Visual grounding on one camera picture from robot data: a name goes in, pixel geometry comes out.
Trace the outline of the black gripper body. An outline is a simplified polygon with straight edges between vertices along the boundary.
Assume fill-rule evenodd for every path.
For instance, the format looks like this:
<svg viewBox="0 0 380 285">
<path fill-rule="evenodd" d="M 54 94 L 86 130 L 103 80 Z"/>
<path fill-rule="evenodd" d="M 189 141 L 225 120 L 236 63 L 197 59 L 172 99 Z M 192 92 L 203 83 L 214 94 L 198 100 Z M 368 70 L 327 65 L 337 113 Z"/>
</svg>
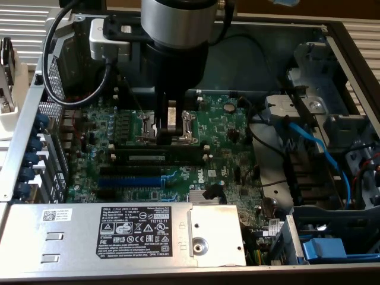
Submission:
<svg viewBox="0 0 380 285">
<path fill-rule="evenodd" d="M 147 44 L 147 78 L 157 94 L 179 97 L 195 87 L 204 76 L 207 42 L 190 49 Z"/>
</svg>

